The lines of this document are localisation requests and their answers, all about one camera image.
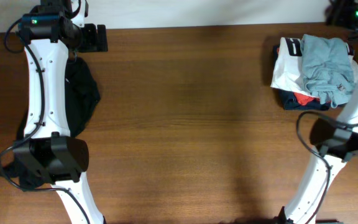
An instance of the pile of clothes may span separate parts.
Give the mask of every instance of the pile of clothes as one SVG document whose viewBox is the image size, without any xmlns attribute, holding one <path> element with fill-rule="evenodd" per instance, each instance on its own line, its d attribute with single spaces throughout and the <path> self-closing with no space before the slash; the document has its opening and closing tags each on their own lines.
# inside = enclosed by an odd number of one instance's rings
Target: pile of clothes
<svg viewBox="0 0 358 224">
<path fill-rule="evenodd" d="M 273 48 L 271 87 L 285 110 L 328 110 L 346 104 L 358 81 L 354 49 L 341 39 L 282 37 Z"/>
</svg>

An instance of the wooden table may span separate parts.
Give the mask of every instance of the wooden table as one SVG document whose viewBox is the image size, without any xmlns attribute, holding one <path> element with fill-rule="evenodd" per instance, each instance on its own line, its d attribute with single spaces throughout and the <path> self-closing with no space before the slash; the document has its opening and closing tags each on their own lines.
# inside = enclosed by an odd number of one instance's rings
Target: wooden table
<svg viewBox="0 0 358 224">
<path fill-rule="evenodd" d="M 79 138 L 88 143 L 88 180 L 108 223 L 278 215 L 310 154 L 295 134 L 300 112 L 284 111 L 269 87 L 271 52 L 281 36 L 304 33 L 344 35 L 322 24 L 122 29 L 108 31 L 108 53 L 80 54 L 102 96 Z M 6 52 L 0 34 L 0 151 L 27 108 L 27 82 L 25 55 Z M 358 223 L 358 158 L 318 217 Z M 0 223 L 69 222 L 56 193 L 23 193 L 0 178 Z"/>
</svg>

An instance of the black cloth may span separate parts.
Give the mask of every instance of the black cloth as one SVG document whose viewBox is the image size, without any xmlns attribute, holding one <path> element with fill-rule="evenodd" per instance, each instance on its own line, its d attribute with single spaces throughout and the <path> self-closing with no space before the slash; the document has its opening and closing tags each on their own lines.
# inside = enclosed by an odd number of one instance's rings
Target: black cloth
<svg viewBox="0 0 358 224">
<path fill-rule="evenodd" d="M 279 45 L 273 47 L 273 56 L 274 56 L 274 64 L 278 59 L 277 50 L 280 48 Z M 321 110 L 326 111 L 331 107 L 330 103 L 320 104 L 318 100 L 313 100 L 309 102 L 307 105 L 301 105 L 296 99 L 295 95 L 291 91 L 278 90 L 278 96 L 283 103 L 283 107 L 285 110 Z"/>
<path fill-rule="evenodd" d="M 92 117 L 99 101 L 98 86 L 93 80 L 85 61 L 82 58 L 77 58 L 74 63 L 67 63 L 65 71 L 65 108 L 71 137 L 76 137 L 85 129 L 85 125 Z M 26 122 L 27 112 L 17 130 L 16 140 L 24 137 Z M 35 189 L 44 184 L 42 178 L 30 172 L 17 157 L 14 157 L 13 162 L 4 167 L 4 170 L 10 178 L 18 177 L 20 186 L 26 189 Z"/>
</svg>

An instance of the black cable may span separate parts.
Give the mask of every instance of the black cable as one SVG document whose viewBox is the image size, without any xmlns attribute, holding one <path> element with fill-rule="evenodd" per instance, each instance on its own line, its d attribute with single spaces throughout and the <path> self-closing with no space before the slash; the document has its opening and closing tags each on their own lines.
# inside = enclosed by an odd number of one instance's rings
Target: black cable
<svg viewBox="0 0 358 224">
<path fill-rule="evenodd" d="M 67 59 L 67 64 L 75 64 L 75 62 L 77 62 L 77 53 L 76 53 L 76 51 L 74 50 L 73 51 L 73 54 L 74 54 L 74 60 L 73 61 L 71 61 L 69 58 Z"/>
<path fill-rule="evenodd" d="M 11 50 L 8 46 L 7 46 L 7 38 L 9 37 L 9 34 L 11 33 L 11 30 L 13 29 L 13 27 L 15 27 L 18 23 L 20 23 L 22 21 L 22 18 L 16 20 L 6 31 L 5 36 L 4 36 L 4 46 L 5 49 L 7 51 L 9 51 L 10 53 L 14 53 L 14 54 L 18 54 L 23 52 L 24 49 L 20 49 L 20 50 Z"/>
<path fill-rule="evenodd" d="M 322 113 L 318 113 L 318 112 L 315 112 L 315 111 L 305 111 L 305 112 L 302 112 L 299 117 L 298 117 L 298 120 L 296 121 L 296 135 L 298 136 L 298 139 L 300 140 L 300 142 L 302 143 L 302 145 L 310 152 L 312 153 L 314 156 L 318 157 L 319 159 L 321 159 L 326 168 L 327 168 L 327 182 L 326 182 L 326 185 L 324 187 L 324 191 L 323 191 L 323 194 L 320 198 L 320 201 L 316 207 L 316 210 L 313 212 L 312 216 L 309 218 L 309 220 L 305 223 L 305 224 L 309 224 L 309 222 L 313 219 L 314 216 L 317 215 L 321 205 L 323 204 L 323 201 L 324 201 L 324 198 L 327 194 L 327 191 L 328 191 L 328 187 L 329 187 L 329 181 L 331 180 L 331 166 L 329 165 L 328 161 L 323 157 L 321 156 L 318 152 L 314 151 L 312 148 L 309 147 L 309 145 L 306 143 L 306 141 L 303 139 L 302 137 L 302 134 L 300 133 L 300 122 L 301 122 L 301 119 L 302 117 L 304 117 L 305 115 L 307 114 L 312 114 L 312 115 L 315 115 L 317 116 L 318 118 L 321 118 L 321 119 L 324 119 L 326 120 L 331 126 L 335 127 L 335 128 L 341 128 L 341 129 L 349 129 L 349 128 L 355 128 L 355 127 L 358 127 L 358 123 L 356 124 L 348 124 L 348 123 L 344 123 L 344 122 L 340 122 L 340 121 L 337 121 L 325 114 L 322 114 Z"/>
<path fill-rule="evenodd" d="M 9 28 L 9 32 L 10 30 L 21 21 L 21 19 L 15 21 L 15 23 L 13 23 L 12 26 L 10 26 Z M 34 130 L 31 131 L 30 134 L 26 135 L 24 139 L 20 140 L 19 142 L 17 142 L 16 144 L 14 144 L 13 146 L 10 146 L 9 148 L 3 150 L 0 153 L 0 172 L 1 175 L 14 187 L 16 187 L 19 190 L 22 190 L 24 192 L 51 192 L 51 191 L 62 191 L 65 192 L 66 194 L 68 194 L 71 199 L 73 199 L 73 201 L 76 203 L 76 205 L 78 206 L 78 208 L 81 210 L 82 214 L 84 215 L 86 222 L 88 224 L 90 224 L 90 220 L 88 218 L 88 215 L 86 214 L 84 208 L 81 206 L 81 204 L 79 203 L 79 201 L 74 197 L 74 195 L 70 192 L 70 189 L 64 189 L 64 188 L 44 188 L 44 189 L 26 189 L 21 187 L 19 184 L 17 184 L 16 182 L 14 182 L 6 173 L 5 170 L 2 166 L 2 157 L 7 154 L 8 152 L 13 151 L 15 148 L 22 146 L 23 144 L 25 144 L 26 142 L 28 142 L 31 137 L 40 129 L 41 125 L 43 125 L 43 121 L 44 121 L 44 112 L 45 112 L 45 87 L 44 87 L 44 78 L 42 76 L 42 69 L 41 66 L 37 60 L 37 57 L 34 55 L 33 51 L 31 50 L 31 48 L 28 46 L 28 44 L 26 44 L 21 37 L 19 36 L 20 40 L 23 42 L 24 47 L 27 49 L 27 51 L 30 53 L 32 59 L 34 60 L 35 66 L 37 67 L 37 73 L 39 74 L 39 80 L 40 80 L 40 91 L 41 91 L 41 112 L 40 112 L 40 117 L 39 117 L 39 121 L 35 124 L 35 128 Z"/>
</svg>

